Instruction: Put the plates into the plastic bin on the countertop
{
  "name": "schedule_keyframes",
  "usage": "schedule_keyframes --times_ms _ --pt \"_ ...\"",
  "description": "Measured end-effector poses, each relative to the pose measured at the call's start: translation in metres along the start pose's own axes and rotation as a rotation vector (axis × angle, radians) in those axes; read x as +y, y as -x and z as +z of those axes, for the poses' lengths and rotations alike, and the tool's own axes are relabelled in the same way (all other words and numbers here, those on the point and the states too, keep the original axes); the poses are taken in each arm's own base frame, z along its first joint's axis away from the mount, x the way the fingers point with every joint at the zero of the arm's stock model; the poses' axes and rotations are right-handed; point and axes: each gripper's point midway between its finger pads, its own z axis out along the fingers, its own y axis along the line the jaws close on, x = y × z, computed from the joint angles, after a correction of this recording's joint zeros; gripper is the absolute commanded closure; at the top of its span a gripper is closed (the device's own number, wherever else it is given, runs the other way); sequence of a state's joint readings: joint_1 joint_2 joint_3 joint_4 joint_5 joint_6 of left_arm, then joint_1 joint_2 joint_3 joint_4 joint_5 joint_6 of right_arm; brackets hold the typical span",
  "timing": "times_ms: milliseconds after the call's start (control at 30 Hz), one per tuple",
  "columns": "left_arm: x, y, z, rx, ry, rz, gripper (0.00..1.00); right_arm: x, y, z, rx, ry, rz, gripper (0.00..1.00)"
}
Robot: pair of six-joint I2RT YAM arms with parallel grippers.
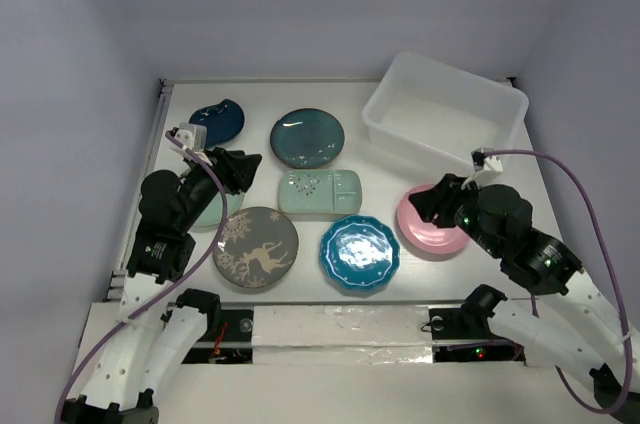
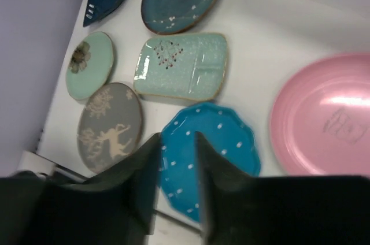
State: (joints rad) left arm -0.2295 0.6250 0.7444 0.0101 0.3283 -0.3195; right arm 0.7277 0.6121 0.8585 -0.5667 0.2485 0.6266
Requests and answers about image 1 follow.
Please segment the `mint rectangular divided plate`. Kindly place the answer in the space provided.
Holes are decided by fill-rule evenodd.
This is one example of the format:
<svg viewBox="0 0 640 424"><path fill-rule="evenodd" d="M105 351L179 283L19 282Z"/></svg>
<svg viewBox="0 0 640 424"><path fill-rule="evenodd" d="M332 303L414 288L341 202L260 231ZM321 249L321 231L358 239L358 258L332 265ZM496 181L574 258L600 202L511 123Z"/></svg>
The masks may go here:
<svg viewBox="0 0 640 424"><path fill-rule="evenodd" d="M285 214L347 216L357 214L362 202L361 180L352 170L290 170L278 188L278 207Z"/></svg>

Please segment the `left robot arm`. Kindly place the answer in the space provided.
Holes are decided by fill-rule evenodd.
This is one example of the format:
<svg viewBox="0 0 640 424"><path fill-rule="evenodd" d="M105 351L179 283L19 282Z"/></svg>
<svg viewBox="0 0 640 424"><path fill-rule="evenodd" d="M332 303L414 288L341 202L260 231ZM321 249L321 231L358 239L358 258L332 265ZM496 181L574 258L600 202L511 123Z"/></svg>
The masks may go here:
<svg viewBox="0 0 640 424"><path fill-rule="evenodd" d="M157 422L159 398L189 350L220 330L219 296L182 286L197 269L189 231L215 196L250 189L262 157L178 149L190 166L184 175L159 170L142 181L118 320L73 372L75 381L95 365L77 397L61 396L58 423Z"/></svg>

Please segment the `mint green flower plate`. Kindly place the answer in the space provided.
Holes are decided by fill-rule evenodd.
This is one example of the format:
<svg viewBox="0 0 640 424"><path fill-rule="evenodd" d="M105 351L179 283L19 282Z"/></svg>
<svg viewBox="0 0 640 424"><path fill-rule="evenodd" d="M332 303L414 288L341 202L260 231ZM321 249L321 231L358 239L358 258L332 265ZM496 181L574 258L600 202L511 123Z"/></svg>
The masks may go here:
<svg viewBox="0 0 640 424"><path fill-rule="evenodd" d="M227 216L230 217L237 212L243 204L244 194L237 195L225 194L227 200ZM214 199L209 203L205 210L200 214L198 219L194 222L191 229L193 231L203 231L217 227L221 222L223 211L222 195L217 194Z"/></svg>

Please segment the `blue scalloped dotted plate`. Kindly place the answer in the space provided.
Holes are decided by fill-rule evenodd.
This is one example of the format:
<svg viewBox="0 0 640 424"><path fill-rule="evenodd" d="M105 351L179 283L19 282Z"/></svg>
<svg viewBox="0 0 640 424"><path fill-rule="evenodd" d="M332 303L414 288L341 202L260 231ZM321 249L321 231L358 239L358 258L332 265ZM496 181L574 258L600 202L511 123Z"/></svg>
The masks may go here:
<svg viewBox="0 0 640 424"><path fill-rule="evenodd" d="M320 239L326 275L348 291L373 292L389 284L400 267L400 245L392 229L372 216L335 221Z"/></svg>

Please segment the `dark teal round plate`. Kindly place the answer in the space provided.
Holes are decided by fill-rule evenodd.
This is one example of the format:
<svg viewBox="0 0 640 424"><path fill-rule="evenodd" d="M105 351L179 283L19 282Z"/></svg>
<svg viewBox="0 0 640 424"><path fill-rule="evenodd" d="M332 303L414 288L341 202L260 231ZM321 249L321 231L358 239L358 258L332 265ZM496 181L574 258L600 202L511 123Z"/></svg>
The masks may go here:
<svg viewBox="0 0 640 424"><path fill-rule="evenodd" d="M332 163L345 144L345 131L332 114L300 108L282 116L270 132L270 147L283 164L316 169Z"/></svg>

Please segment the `pink round plate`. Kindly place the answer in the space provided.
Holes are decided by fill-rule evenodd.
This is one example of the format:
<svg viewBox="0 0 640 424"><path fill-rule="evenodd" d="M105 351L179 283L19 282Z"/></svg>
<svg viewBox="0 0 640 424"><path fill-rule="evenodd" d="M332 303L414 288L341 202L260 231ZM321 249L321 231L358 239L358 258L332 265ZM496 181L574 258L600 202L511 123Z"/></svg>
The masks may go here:
<svg viewBox="0 0 640 424"><path fill-rule="evenodd" d="M410 249L419 254L449 258L462 251L469 244L469 238L459 228L438 228L434 224L423 222L409 202L411 194L432 187L432 184L426 184L407 191L396 207L396 223Z"/></svg>

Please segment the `grey reindeer round plate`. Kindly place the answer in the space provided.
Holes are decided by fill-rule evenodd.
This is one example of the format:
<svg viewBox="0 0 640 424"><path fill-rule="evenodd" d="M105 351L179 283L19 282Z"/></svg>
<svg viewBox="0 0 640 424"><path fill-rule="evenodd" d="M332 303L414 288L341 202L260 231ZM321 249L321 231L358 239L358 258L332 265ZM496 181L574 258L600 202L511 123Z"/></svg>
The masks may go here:
<svg viewBox="0 0 640 424"><path fill-rule="evenodd" d="M299 236L293 222L268 207L250 207L233 214L213 252L222 277L245 289L269 287L294 265Z"/></svg>

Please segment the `dark blue leaf-shaped plate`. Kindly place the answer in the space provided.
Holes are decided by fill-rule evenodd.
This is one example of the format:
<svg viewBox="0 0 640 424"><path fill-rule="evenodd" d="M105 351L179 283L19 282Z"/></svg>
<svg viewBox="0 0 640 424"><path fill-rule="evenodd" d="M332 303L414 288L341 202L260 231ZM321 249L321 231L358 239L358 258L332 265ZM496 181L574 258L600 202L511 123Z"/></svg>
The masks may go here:
<svg viewBox="0 0 640 424"><path fill-rule="evenodd" d="M245 114L237 102L223 99L218 104L195 111L189 123L206 128L205 147L209 149L233 140L244 127Z"/></svg>

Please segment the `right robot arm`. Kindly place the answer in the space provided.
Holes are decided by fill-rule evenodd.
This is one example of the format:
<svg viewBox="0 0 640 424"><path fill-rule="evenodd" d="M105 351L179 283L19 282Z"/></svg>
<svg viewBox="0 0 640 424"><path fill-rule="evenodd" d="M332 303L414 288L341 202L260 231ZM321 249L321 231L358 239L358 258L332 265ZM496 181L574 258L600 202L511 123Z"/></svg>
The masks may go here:
<svg viewBox="0 0 640 424"><path fill-rule="evenodd" d="M639 332L623 303L612 304L577 256L559 239L532 224L533 207L514 188L478 186L445 175L408 197L422 221L459 228L498 260L510 281L560 315L570 330L515 308L506 295L478 286L460 308L470 335L488 331L536 349L554 367L593 393L592 412L620 423L639 420Z"/></svg>

